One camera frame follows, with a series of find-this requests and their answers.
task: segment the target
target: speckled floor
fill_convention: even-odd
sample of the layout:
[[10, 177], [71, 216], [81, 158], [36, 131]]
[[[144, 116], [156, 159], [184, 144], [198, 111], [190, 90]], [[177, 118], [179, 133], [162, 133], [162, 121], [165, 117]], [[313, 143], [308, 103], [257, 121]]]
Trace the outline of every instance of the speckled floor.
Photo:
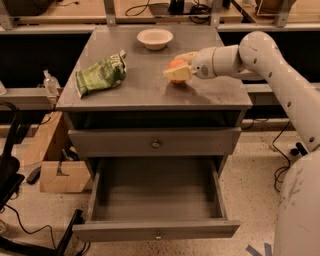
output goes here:
[[[243, 127], [250, 127], [247, 120]], [[287, 120], [256, 120], [252, 127], [244, 129], [234, 154], [230, 156], [220, 177], [221, 189], [229, 219], [239, 220], [240, 228], [229, 239], [131, 241], [92, 243], [86, 255], [96, 256], [250, 256], [248, 245], [264, 255], [264, 243], [273, 244], [279, 194], [274, 189], [274, 172], [287, 162], [277, 152], [272, 141], [286, 125]], [[18, 158], [31, 143], [25, 138], [16, 145], [13, 155]], [[290, 155], [295, 143], [300, 141], [293, 129], [286, 130], [276, 145], [292, 161], [299, 156]], [[4, 139], [0, 139], [3, 148]], [[28, 176], [33, 167], [19, 172]], [[56, 244], [60, 241], [75, 209], [86, 211], [90, 192], [82, 194], [48, 194], [39, 192], [39, 181], [34, 185], [24, 183], [16, 198], [8, 204], [20, 213], [21, 221], [28, 231], [51, 225]], [[52, 247], [50, 232], [45, 229], [37, 234], [24, 233], [17, 217], [9, 208], [0, 214], [7, 231], [4, 236], [25, 243]], [[76, 255], [83, 243], [73, 236], [65, 255]], [[0, 255], [13, 255], [0, 250]]]

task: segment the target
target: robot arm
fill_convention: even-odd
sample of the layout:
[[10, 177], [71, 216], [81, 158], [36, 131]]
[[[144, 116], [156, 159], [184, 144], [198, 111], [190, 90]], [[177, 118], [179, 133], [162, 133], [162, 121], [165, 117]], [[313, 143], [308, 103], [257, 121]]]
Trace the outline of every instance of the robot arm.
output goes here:
[[252, 32], [240, 45], [206, 48], [177, 56], [186, 62], [164, 71], [169, 80], [231, 76], [265, 79], [310, 154], [301, 157], [284, 179], [274, 256], [318, 256], [320, 252], [320, 92], [282, 57], [273, 39]]
[[265, 79], [308, 150], [320, 147], [320, 92], [285, 61], [266, 33], [252, 32], [239, 45], [205, 48], [176, 58], [184, 58], [187, 65], [164, 71], [170, 80], [188, 80], [192, 75]]

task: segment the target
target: plastic bottle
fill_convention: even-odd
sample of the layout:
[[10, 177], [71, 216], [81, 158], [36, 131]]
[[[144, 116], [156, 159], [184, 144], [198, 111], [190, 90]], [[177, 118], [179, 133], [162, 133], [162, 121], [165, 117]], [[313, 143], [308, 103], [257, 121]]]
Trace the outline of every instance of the plastic bottle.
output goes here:
[[51, 76], [48, 70], [44, 70], [43, 73], [45, 76], [43, 84], [46, 87], [48, 93], [50, 93], [51, 95], [59, 95], [57, 88], [60, 88], [60, 84], [57, 78]]

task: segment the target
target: desk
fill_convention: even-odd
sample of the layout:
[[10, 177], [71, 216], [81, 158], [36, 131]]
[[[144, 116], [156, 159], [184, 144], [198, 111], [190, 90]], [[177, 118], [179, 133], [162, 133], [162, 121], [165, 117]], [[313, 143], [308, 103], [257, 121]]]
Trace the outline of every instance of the desk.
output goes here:
[[[233, 0], [239, 11], [253, 23], [272, 24], [274, 18], [257, 16], [255, 6], [246, 7], [242, 0]], [[297, 0], [291, 8], [288, 23], [320, 22], [320, 5], [318, 0]]]
[[[58, 101], [94, 178], [87, 221], [74, 232], [87, 242], [231, 237], [240, 223], [227, 217], [218, 177], [251, 101], [239, 80], [174, 85], [162, 75], [177, 54], [222, 46], [215, 28], [159, 25], [174, 39], [150, 51], [136, 39], [150, 27], [97, 27]], [[120, 49], [127, 78], [80, 99], [75, 72]]]
[[[52, 3], [48, 10], [39, 16], [32, 17], [20, 17], [17, 24], [83, 24], [83, 23], [106, 23], [106, 13], [103, 0], [78, 0], [79, 5], [70, 4], [68, 6], [62, 6], [62, 4], [68, 3], [67, 1], [61, 2], [61, 5]], [[145, 4], [145, 0], [115, 0], [115, 11], [117, 23], [155, 23], [164, 22], [168, 19], [157, 19], [153, 16], [150, 9], [147, 8], [144, 13], [137, 17], [128, 17], [125, 15], [127, 9], [132, 6]], [[221, 9], [221, 21], [228, 23], [240, 23], [243, 19], [242, 14], [232, 6], [230, 9]], [[188, 21], [187, 17], [184, 18], [170, 18], [170, 21], [185, 22]]]

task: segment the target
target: green snack bag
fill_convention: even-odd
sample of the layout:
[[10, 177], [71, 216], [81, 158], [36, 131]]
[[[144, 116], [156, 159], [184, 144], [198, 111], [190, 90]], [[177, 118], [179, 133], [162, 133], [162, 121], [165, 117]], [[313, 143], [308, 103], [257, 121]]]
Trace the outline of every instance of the green snack bag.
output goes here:
[[95, 91], [115, 87], [126, 78], [126, 65], [123, 61], [124, 51], [104, 58], [88, 69], [76, 72], [79, 97]]

